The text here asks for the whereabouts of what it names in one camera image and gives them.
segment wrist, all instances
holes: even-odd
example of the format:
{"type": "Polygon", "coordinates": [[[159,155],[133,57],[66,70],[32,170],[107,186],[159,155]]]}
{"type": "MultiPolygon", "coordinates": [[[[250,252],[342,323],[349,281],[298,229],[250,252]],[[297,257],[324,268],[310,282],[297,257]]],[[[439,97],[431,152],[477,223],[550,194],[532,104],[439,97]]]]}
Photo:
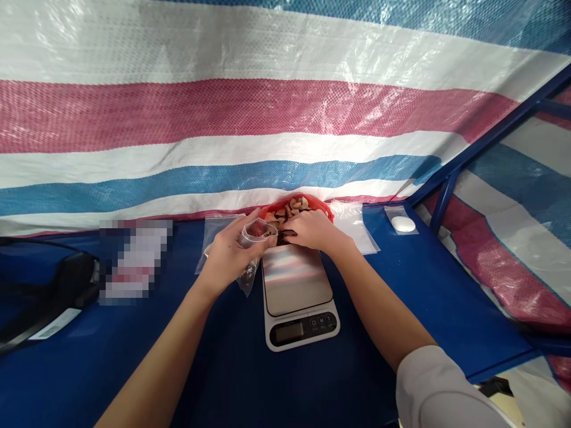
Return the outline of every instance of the wrist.
{"type": "Polygon", "coordinates": [[[347,253],[353,247],[356,248],[353,238],[339,231],[338,234],[327,240],[327,244],[322,251],[333,259],[340,254],[347,253]]]}
{"type": "Polygon", "coordinates": [[[188,293],[194,290],[193,293],[197,293],[206,303],[213,304],[218,296],[220,296],[221,292],[218,292],[219,289],[224,290],[223,287],[220,287],[206,279],[204,276],[199,275],[192,287],[190,287],[188,293]]]}

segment kitchen scale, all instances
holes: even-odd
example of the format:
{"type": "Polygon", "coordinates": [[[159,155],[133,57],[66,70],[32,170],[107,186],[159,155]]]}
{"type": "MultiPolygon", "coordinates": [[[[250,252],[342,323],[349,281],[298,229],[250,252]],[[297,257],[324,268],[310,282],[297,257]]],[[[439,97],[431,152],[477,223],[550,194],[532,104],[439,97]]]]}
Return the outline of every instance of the kitchen scale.
{"type": "Polygon", "coordinates": [[[337,336],[341,324],[318,250],[291,244],[269,248],[262,273],[269,349],[280,352],[337,336]]]}

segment tarp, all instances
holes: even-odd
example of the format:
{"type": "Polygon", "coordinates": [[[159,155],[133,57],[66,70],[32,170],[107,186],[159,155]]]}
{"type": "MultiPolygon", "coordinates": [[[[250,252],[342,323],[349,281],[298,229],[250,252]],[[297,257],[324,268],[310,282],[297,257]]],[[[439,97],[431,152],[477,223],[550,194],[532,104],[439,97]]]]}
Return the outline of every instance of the tarp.
{"type": "MultiPolygon", "coordinates": [[[[571,89],[556,101],[571,105],[571,89]]],[[[437,197],[426,201],[429,212],[437,197]]],[[[571,122],[538,114],[472,162],[440,237],[506,316],[570,336],[571,122]]],[[[569,425],[571,358],[547,355],[512,378],[526,426],[569,425]]]]}
{"type": "Polygon", "coordinates": [[[566,0],[7,1],[0,234],[383,202],[569,63],[566,0]]]}

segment blue tablecloth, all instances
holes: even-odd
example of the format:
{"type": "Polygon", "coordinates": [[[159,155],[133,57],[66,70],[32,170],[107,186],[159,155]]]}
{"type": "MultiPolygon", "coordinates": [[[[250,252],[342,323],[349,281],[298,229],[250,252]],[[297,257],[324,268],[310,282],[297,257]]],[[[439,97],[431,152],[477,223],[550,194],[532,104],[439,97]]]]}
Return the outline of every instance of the blue tablecloth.
{"type": "MultiPolygon", "coordinates": [[[[364,213],[381,248],[367,259],[471,380],[537,355],[411,210],[419,235],[396,235],[381,206],[364,213]]],[[[94,304],[50,339],[0,360],[2,426],[93,426],[196,279],[203,225],[176,225],[150,298],[136,306],[94,304]]],[[[98,252],[93,232],[56,239],[98,252]]],[[[64,254],[27,244],[0,248],[0,272],[46,282],[64,254]]],[[[378,427],[396,420],[395,376],[326,256],[324,265],[339,335],[273,353],[264,338],[260,275],[249,298],[232,284],[212,308],[174,426],[378,427]]],[[[14,301],[0,302],[0,322],[17,310],[14,301]]]]}

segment white sleeve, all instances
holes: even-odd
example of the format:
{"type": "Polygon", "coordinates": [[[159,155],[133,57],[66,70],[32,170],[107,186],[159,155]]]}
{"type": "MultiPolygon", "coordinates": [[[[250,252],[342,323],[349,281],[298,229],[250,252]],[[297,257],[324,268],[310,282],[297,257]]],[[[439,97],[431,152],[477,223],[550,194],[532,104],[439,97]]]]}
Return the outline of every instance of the white sleeve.
{"type": "Polygon", "coordinates": [[[514,426],[438,346],[419,348],[400,363],[397,408],[404,428],[514,426]]]}

